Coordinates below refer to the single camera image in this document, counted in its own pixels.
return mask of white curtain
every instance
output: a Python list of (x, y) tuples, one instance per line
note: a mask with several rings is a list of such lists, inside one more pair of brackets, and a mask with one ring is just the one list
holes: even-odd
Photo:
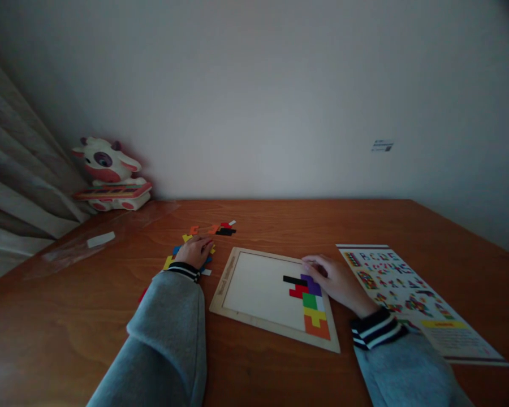
[(86, 186), (0, 68), (0, 276), (90, 217)]

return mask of cow ear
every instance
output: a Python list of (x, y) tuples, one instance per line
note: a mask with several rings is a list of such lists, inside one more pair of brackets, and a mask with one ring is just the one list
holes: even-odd
[(72, 148), (72, 153), (76, 157), (83, 157), (85, 155), (85, 153), (83, 152), (83, 149), (81, 147)]
[(119, 160), (123, 167), (128, 168), (132, 172), (138, 172), (141, 169), (141, 164), (138, 161), (124, 154), (120, 155)]

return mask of clear plastic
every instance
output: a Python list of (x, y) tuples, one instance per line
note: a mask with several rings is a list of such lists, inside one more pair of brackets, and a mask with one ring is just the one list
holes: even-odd
[[(93, 254), (105, 250), (109, 246), (123, 241), (127, 238), (127, 236), (131, 238), (134, 233), (163, 218), (164, 216), (169, 215), (180, 206), (181, 205), (175, 201), (151, 201), (138, 211), (125, 211), (123, 214), (118, 215), (108, 222), (101, 223), (52, 251), (43, 254), (41, 256), (41, 260), (36, 262), (31, 269), (25, 273), (24, 280), (41, 278), (54, 274), (80, 260), (86, 259)], [(90, 249), (88, 248), (88, 239), (112, 231), (115, 233), (115, 238), (113, 240), (100, 246)]]

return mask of gray sleeve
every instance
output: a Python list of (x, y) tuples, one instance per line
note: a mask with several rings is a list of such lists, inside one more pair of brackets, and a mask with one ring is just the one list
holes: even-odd
[(386, 309), (351, 325), (356, 357), (375, 407), (473, 405), (430, 342), (408, 332)]
[(202, 404), (207, 368), (199, 277), (184, 263), (157, 274), (89, 406)]

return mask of hand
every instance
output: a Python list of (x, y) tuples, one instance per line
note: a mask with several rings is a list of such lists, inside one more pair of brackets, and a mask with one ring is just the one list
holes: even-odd
[(213, 239), (210, 237), (194, 236), (181, 246), (175, 256), (175, 261), (190, 264), (199, 270), (208, 259), (212, 247)]
[(379, 309), (346, 265), (322, 254), (305, 256), (302, 261), (304, 269), (330, 297), (360, 318), (365, 318)]

